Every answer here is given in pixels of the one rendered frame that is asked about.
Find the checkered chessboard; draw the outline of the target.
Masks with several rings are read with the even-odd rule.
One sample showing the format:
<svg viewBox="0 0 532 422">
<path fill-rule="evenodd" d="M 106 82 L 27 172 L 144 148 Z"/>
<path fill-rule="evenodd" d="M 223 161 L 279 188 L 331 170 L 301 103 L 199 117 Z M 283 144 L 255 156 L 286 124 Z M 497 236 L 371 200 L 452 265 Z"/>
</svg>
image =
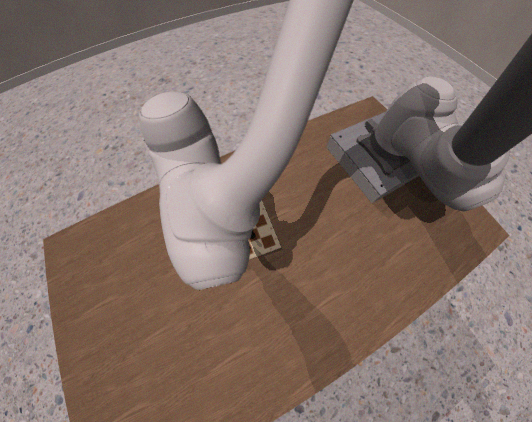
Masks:
<svg viewBox="0 0 532 422">
<path fill-rule="evenodd" d="M 260 218 L 252 230 L 255 233 L 255 238 L 249 239 L 249 260 L 281 248 L 262 200 L 259 206 Z"/>
</svg>

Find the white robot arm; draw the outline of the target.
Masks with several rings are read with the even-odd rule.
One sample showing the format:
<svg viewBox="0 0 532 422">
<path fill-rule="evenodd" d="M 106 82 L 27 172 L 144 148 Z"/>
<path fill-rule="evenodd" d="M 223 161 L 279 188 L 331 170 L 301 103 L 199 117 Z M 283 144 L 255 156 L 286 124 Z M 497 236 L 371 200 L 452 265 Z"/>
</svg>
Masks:
<svg viewBox="0 0 532 422">
<path fill-rule="evenodd" d="M 185 284 L 202 290 L 246 272 L 259 203 L 297 148 L 353 1 L 289 1 L 251 123 L 223 164 L 208 120 L 188 94 L 164 92 L 141 107 L 164 240 Z M 451 84 L 422 78 L 379 124 L 366 121 L 370 133 L 356 142 L 385 175 L 411 161 L 454 210 L 495 200 L 509 150 L 532 134 L 532 34 L 465 123 L 458 124 L 456 108 Z"/>
</svg>

